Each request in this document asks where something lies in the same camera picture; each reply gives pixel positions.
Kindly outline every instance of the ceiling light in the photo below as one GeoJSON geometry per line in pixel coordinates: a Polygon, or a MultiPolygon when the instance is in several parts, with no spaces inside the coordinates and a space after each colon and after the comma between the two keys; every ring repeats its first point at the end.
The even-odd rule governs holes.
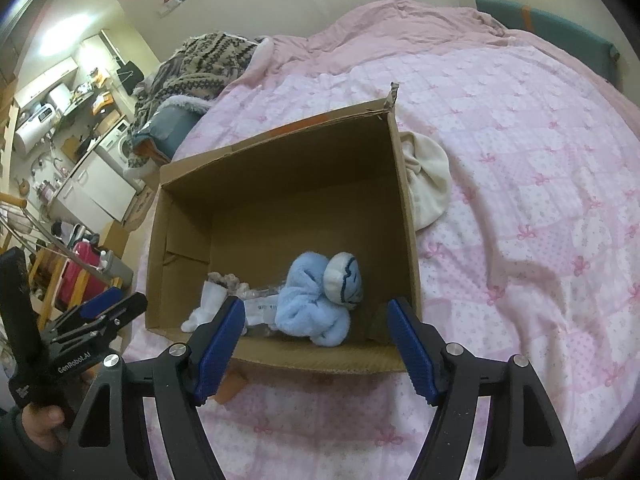
{"type": "Polygon", "coordinates": [[[91,23],[86,14],[76,14],[51,27],[44,35],[40,54],[53,56],[72,46],[91,23]]]}

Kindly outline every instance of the metal screw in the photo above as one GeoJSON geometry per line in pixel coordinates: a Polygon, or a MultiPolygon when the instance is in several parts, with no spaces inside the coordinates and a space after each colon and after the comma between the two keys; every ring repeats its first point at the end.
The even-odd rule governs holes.
{"type": "Polygon", "coordinates": [[[187,345],[183,345],[182,343],[176,343],[175,345],[169,348],[169,354],[174,357],[180,357],[187,351],[187,345]]]}
{"type": "Polygon", "coordinates": [[[464,351],[465,351],[465,349],[462,347],[461,344],[449,343],[447,345],[447,354],[462,355],[462,352],[464,352],[464,351]]]}
{"type": "Polygon", "coordinates": [[[104,360],[102,361],[102,364],[105,365],[107,368],[111,368],[112,366],[115,366],[116,364],[118,364],[119,360],[120,358],[118,357],[117,354],[109,354],[107,355],[107,357],[104,358],[104,360]]]}
{"type": "Polygon", "coordinates": [[[513,356],[513,362],[520,368],[526,368],[529,366],[529,360],[522,354],[516,354],[513,356]]]}

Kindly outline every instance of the person's hand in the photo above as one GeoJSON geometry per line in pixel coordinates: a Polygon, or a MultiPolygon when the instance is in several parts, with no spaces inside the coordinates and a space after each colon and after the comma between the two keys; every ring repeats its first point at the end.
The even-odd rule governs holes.
{"type": "Polygon", "coordinates": [[[65,415],[57,406],[37,408],[29,404],[22,410],[22,427],[31,441],[38,447],[49,452],[56,452],[62,448],[62,443],[53,430],[62,425],[65,415]]]}

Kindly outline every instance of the light blue towel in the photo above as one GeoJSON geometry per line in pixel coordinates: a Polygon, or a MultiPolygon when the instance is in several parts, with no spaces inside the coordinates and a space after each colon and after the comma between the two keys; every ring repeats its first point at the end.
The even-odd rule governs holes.
{"type": "Polygon", "coordinates": [[[333,304],[337,311],[335,323],[318,336],[313,336],[311,342],[318,346],[338,346],[342,343],[349,333],[351,325],[351,316],[346,307],[333,304]]]}
{"type": "Polygon", "coordinates": [[[310,337],[320,346],[336,346],[349,331],[349,313],[324,295],[322,276],[329,259],[303,253],[291,264],[287,281],[278,295],[275,323],[278,330],[296,337],[310,337]]]}

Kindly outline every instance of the sticker on wall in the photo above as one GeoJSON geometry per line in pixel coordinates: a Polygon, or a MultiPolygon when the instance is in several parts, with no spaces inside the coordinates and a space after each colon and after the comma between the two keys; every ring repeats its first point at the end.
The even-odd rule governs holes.
{"type": "Polygon", "coordinates": [[[185,1],[187,0],[164,0],[164,2],[162,3],[162,6],[158,10],[158,14],[162,18],[163,16],[166,16],[169,12],[174,10],[176,7],[180,6],[180,4],[182,4],[185,1]]]}

